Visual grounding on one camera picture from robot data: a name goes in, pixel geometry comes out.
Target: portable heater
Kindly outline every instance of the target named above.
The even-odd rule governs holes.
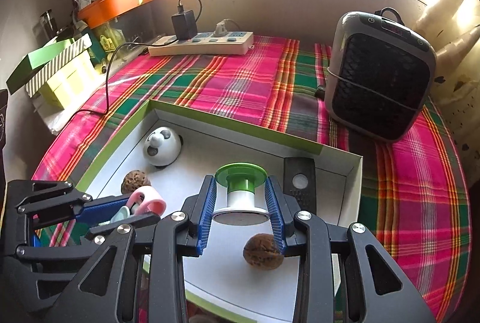
[[[383,17],[395,14],[398,22]],[[397,11],[349,12],[335,32],[325,89],[330,116],[387,142],[412,126],[434,79],[436,56],[423,37],[406,28]]]

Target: striped box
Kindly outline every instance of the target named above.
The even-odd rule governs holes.
[[[63,66],[73,60],[92,45],[88,34],[64,49],[60,54],[47,63],[35,76],[25,85],[28,96],[32,98],[40,88]]]

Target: box lid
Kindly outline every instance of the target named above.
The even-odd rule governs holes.
[[[78,12],[78,18],[93,29],[150,1],[153,0],[95,0]]]
[[[62,40],[36,49],[24,56],[7,79],[7,87],[10,94],[15,93],[22,86],[26,85],[47,62],[55,58],[73,42],[73,39]]]
[[[92,40],[88,34],[65,48],[60,54],[44,65],[25,86],[28,96],[33,97],[37,91],[51,78],[60,68],[68,64],[73,58],[92,46]]]

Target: black remote control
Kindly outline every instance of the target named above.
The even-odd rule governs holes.
[[[296,198],[302,211],[317,213],[315,161],[312,158],[284,158],[283,193]]]

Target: power strip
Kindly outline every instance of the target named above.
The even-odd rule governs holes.
[[[161,46],[175,40],[175,36],[164,36],[154,44],[158,47],[149,47],[151,56],[211,54],[211,55],[244,55],[253,46],[252,32],[229,32],[222,37],[214,37],[213,32],[197,34],[193,39],[177,40],[167,46]]]

